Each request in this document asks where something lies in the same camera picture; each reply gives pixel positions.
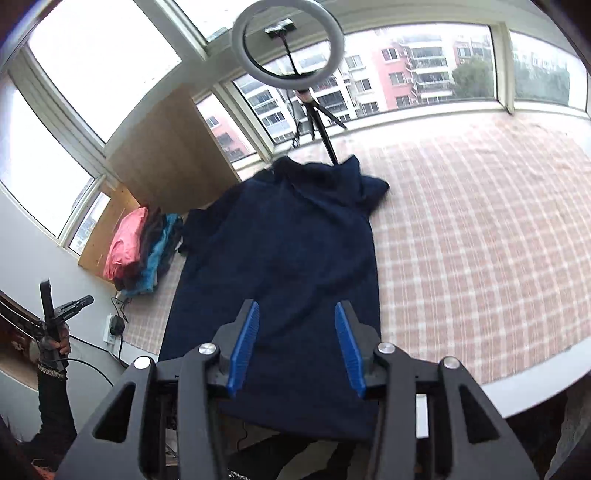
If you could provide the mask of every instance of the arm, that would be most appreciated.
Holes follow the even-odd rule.
[[[52,340],[60,353],[70,353],[69,329],[60,330],[61,342]],[[30,442],[21,444],[27,458],[35,465],[56,471],[76,438],[76,428],[66,391],[66,372],[58,372],[51,365],[38,365],[39,412],[41,429]]]

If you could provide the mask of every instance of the pink clothing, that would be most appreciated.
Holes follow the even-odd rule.
[[[105,278],[123,278],[125,267],[139,261],[139,237],[147,218],[148,208],[140,207],[121,220],[105,262]]]

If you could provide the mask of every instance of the metal screw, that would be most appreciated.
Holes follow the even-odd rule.
[[[449,368],[451,370],[455,370],[455,369],[460,368],[460,361],[454,356],[447,356],[443,359],[443,365],[446,368]]]
[[[389,354],[394,353],[396,351],[396,347],[394,346],[393,343],[390,343],[390,342],[380,342],[378,344],[378,350],[381,353],[385,353],[386,355],[389,355]]]
[[[150,366],[150,357],[149,356],[139,356],[134,361],[134,367],[138,370],[143,370],[144,368],[148,368]]]
[[[199,345],[199,353],[203,355],[211,355],[216,351],[215,343],[202,343]]]

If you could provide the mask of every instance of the ring light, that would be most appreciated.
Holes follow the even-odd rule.
[[[330,42],[330,58],[324,68],[302,75],[282,76],[269,72],[252,58],[246,47],[246,28],[255,15],[271,7],[297,8],[318,20],[326,30]],[[259,82],[275,88],[291,90],[307,90],[331,76],[339,67],[345,54],[345,36],[336,18],[322,5],[313,0],[260,0],[238,16],[232,27],[232,48],[240,65],[246,72]]]

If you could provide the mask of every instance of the white wall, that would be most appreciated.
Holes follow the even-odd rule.
[[[51,279],[55,306],[92,295],[95,302],[68,324],[72,335],[104,348],[103,329],[107,315],[113,312],[114,289],[78,267],[76,258],[34,224],[3,189],[0,189],[0,225],[0,290],[40,317],[43,309],[39,282],[45,278]],[[108,353],[74,339],[71,356],[93,364],[112,381],[122,371]],[[93,369],[73,362],[68,368],[68,378],[72,413],[80,429],[110,387]],[[37,404],[35,392],[0,374],[0,415],[8,416],[11,426],[25,440],[38,428]]]

